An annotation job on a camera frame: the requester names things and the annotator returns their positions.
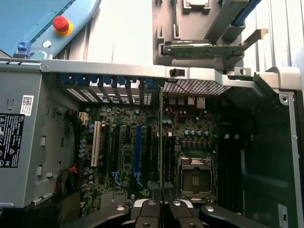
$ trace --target motherboard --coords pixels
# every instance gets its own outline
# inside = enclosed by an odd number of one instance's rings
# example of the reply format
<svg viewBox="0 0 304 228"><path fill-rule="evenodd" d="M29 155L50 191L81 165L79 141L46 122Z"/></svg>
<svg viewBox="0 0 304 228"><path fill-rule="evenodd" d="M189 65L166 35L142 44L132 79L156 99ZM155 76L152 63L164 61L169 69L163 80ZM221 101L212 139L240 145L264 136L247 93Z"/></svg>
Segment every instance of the motherboard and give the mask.
<svg viewBox="0 0 304 228"><path fill-rule="evenodd" d="M111 202L132 207L161 188L192 203L216 199L221 116L205 104L174 101L164 99L162 115L159 107L139 105L82 108L82 215Z"/></svg>

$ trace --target side panel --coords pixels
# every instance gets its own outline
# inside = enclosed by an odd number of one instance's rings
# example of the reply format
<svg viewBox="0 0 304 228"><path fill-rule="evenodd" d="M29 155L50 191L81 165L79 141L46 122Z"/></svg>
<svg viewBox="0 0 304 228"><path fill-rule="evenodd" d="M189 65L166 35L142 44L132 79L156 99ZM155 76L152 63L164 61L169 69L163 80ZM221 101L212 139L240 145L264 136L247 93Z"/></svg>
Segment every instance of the side panel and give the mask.
<svg viewBox="0 0 304 228"><path fill-rule="evenodd" d="M31 115L25 116L24 120L18 167L0 168L0 208L22 208L24 207L42 75L38 70L36 73L0 71L0 80L0 113L20 114L23 96L34 96Z"/></svg>

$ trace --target warning label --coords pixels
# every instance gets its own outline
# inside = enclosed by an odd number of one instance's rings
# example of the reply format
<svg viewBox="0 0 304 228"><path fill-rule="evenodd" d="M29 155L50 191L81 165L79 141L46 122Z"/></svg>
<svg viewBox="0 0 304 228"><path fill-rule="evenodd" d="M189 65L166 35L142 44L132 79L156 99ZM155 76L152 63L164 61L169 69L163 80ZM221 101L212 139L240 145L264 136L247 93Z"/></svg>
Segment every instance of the warning label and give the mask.
<svg viewBox="0 0 304 228"><path fill-rule="evenodd" d="M0 168L18 167L23 124L23 114L0 113Z"/></svg>

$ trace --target metal bracket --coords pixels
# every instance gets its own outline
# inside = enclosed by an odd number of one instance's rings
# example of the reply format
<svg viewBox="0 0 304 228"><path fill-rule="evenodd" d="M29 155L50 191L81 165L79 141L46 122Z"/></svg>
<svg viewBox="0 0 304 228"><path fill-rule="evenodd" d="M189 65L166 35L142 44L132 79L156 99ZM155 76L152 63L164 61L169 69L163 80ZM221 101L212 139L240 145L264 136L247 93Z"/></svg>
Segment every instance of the metal bracket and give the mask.
<svg viewBox="0 0 304 228"><path fill-rule="evenodd" d="M284 91L293 94L295 90L302 90L300 70L296 67L272 67L266 72L255 72L253 80L257 82L269 95Z"/></svg>

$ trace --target white pci slot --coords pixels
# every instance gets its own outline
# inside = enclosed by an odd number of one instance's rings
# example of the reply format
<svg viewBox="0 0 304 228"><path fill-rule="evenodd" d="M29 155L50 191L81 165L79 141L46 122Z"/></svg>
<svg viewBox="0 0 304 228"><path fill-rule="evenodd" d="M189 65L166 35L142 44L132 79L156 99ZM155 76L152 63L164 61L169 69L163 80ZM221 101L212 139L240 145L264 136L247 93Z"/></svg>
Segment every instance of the white pci slot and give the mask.
<svg viewBox="0 0 304 228"><path fill-rule="evenodd" d="M101 122L95 121L93 146L92 146L92 159L91 159L92 167L96 167L98 165L99 147L100 147L100 127L101 127Z"/></svg>

